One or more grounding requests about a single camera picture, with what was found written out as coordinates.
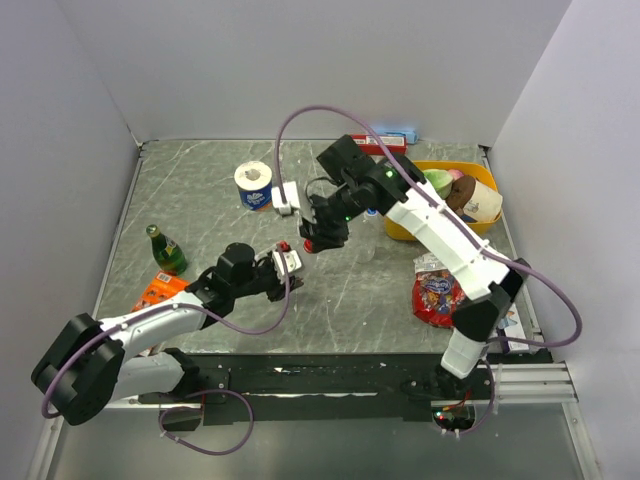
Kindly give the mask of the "clear plastic bottle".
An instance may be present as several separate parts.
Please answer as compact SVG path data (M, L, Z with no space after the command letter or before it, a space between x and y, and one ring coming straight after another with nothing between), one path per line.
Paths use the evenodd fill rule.
M362 215L362 221L359 226L359 247L357 259L360 263L367 263L371 261L376 250L378 212L375 217L368 216L365 212Z

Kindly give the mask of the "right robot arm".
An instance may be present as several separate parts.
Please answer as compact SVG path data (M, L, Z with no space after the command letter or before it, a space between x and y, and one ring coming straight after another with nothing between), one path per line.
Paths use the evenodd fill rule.
M312 252L343 247L349 223L373 209L435 255L466 296L453 314L437 374L439 391L456 399L471 388L471 372L524 286L528 266L500 254L467 226L406 156L384 154L375 161L344 135L317 158L337 187L331 196L310 199L295 183L277 181L283 191L273 197L298 211L300 234Z

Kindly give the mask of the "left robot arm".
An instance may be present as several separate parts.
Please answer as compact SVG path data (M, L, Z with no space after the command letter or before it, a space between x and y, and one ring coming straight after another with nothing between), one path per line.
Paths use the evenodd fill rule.
M43 393L41 414L81 425L109 403L146 393L166 393L177 402L198 389L198 369L178 351L148 349L181 334L214 324L245 335L268 328L240 327L226 317L237 300L264 294L271 302L290 299L304 269L298 251L285 242L256 253L232 243L217 263L182 291L142 310L96 320L83 313L70 319L31 374Z

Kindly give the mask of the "red label clear bottle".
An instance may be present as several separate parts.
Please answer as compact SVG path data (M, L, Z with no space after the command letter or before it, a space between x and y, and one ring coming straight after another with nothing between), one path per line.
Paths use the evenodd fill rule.
M313 244L315 226L316 224L314 222L306 219L304 216L300 217L299 234L303 239L303 249L309 254L315 253Z

